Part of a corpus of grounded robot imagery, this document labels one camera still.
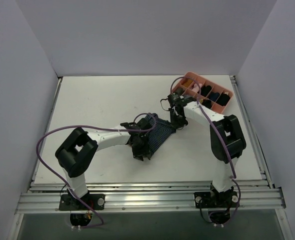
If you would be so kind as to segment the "navy white striped underwear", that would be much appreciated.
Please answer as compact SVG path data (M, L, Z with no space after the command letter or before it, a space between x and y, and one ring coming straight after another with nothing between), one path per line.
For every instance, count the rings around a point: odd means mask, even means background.
M176 129L171 125L168 120L159 118L156 113L149 113L145 116L145 119L151 126L155 124L155 128L149 131L146 136L148 137L148 146L150 150L150 156L160 148L160 146L172 135L176 133Z

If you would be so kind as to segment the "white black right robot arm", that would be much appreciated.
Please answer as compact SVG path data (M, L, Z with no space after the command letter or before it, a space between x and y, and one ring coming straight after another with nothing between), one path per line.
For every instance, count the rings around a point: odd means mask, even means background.
M236 164L247 147L239 119L233 114L217 113L192 99L169 99L168 103L173 127L187 126L187 119L209 126L210 148L217 159L211 183L215 190L209 194L209 200L214 206L222 206L228 200L226 191L232 188L237 178Z

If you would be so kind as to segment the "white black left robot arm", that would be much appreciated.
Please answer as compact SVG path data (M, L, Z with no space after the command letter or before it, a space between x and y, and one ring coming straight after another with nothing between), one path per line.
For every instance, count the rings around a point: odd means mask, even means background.
M85 131L83 127L75 128L55 152L59 165L66 176L69 192L72 194L70 204L77 210L88 205L88 188L85 172L96 152L117 145L131 147L134 159L143 161L152 156L149 147L148 132L156 127L145 118L139 122L123 122L111 129Z

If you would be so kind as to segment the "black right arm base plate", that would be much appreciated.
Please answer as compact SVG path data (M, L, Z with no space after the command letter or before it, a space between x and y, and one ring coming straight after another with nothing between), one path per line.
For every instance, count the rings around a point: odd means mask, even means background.
M195 207L200 209L229 209L235 208L238 203L238 195L234 190L217 192L216 190L195 192Z

